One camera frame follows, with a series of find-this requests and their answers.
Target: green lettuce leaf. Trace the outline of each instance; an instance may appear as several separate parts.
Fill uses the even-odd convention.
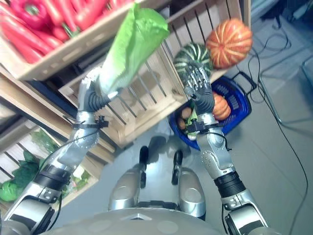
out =
[[[160,14],[135,3],[101,67],[97,78],[101,95],[127,87],[141,65],[168,35],[167,22]]]

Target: orange squash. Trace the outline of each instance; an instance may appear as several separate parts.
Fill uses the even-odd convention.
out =
[[[215,92],[213,93],[213,95],[215,101],[213,115],[216,120],[223,121],[230,115],[230,106],[228,105],[226,99],[223,96]]]
[[[245,59],[252,47],[252,32],[239,19],[226,20],[211,32],[206,47],[214,67],[226,69]]]

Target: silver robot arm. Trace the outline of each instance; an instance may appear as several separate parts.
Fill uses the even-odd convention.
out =
[[[231,235],[247,235],[259,227],[268,227],[251,192],[246,189],[231,160],[222,128],[212,111],[214,96],[204,69],[192,64],[189,67],[185,92],[194,100],[198,121],[188,129],[197,132],[201,160],[221,195],[228,231]]]
[[[110,99],[97,96],[92,77],[87,75],[83,79],[78,98],[78,113],[69,140],[48,158],[6,213],[2,219],[2,235],[36,235],[47,230],[55,212],[51,204],[60,198],[71,174],[98,142],[98,130],[108,125],[102,118],[95,120],[94,112]]]

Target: metal chair leg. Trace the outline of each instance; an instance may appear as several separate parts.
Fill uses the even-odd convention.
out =
[[[263,91],[264,91],[264,95],[266,96],[266,98],[267,98],[267,100],[268,100],[268,102],[269,102],[269,105],[270,105],[270,107],[271,107],[271,109],[272,109],[272,111],[273,111],[273,114],[274,114],[274,116],[275,116],[275,119],[279,122],[279,124],[281,124],[281,125],[283,125],[283,126],[286,126],[287,124],[291,124],[291,123],[303,121],[303,120],[299,120],[299,121],[283,121],[283,120],[280,118],[280,116],[279,116],[279,114],[278,114],[278,111],[277,111],[276,108],[275,108],[274,102],[273,102],[272,98],[270,97],[270,94],[269,94],[269,92],[268,92],[268,90],[267,90],[267,88],[266,88],[266,86],[265,86],[265,84],[264,84],[264,81],[263,81],[263,74],[264,74],[266,71],[268,71],[268,70],[274,68],[276,65],[279,65],[281,62],[283,62],[283,61],[285,61],[285,60],[287,60],[287,59],[290,59],[291,57],[293,57],[293,56],[295,56],[295,55],[297,55],[297,54],[299,54],[299,53],[301,53],[302,51],[307,50],[307,49],[308,49],[307,47],[302,47],[302,48],[299,49],[296,53],[293,53],[292,55],[286,56],[284,59],[278,61],[277,63],[275,63],[275,64],[273,64],[273,65],[271,65],[271,66],[269,66],[268,68],[264,69],[264,70],[261,71],[261,73],[260,73],[259,79],[260,79],[260,83],[261,83],[261,86],[262,86]]]

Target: gray floor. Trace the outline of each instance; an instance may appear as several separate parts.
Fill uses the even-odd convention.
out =
[[[275,32],[272,22],[256,24],[254,34],[263,42]],[[308,42],[302,39],[296,29],[283,21],[292,47],[288,51],[261,61],[261,69],[269,67],[280,58],[290,56]],[[280,39],[269,46],[283,46]],[[283,128],[291,144],[298,153],[308,174],[309,184],[313,183],[313,89],[299,71],[302,61],[312,54],[306,49],[290,57],[281,65],[267,72],[266,85],[272,94],[278,111],[285,120],[310,120],[296,122]],[[248,58],[239,64],[247,72]],[[257,77],[257,63],[251,64],[254,79]],[[237,73],[233,68],[228,76]],[[252,94],[260,100],[257,91]],[[252,104],[252,113],[227,135],[233,162],[242,181],[251,190],[269,224],[288,234],[292,218],[305,190],[304,175],[287,142],[283,138],[273,116],[265,103]],[[147,187],[141,191],[141,200],[176,201],[176,188],[171,185],[173,154],[183,148],[183,165],[193,169],[202,183],[206,201],[206,221],[223,232],[221,223],[221,202],[217,189],[200,163],[199,153],[189,149],[173,136],[167,120],[161,121],[140,136],[127,151],[118,156],[114,164],[103,170],[100,182],[85,192],[61,211],[57,227],[73,220],[83,219],[95,213],[106,211],[109,194],[118,178],[138,162],[138,153],[143,145],[152,150],[151,164],[147,167]],[[300,211],[293,235],[311,235],[313,226],[313,190],[309,187],[308,198]]]

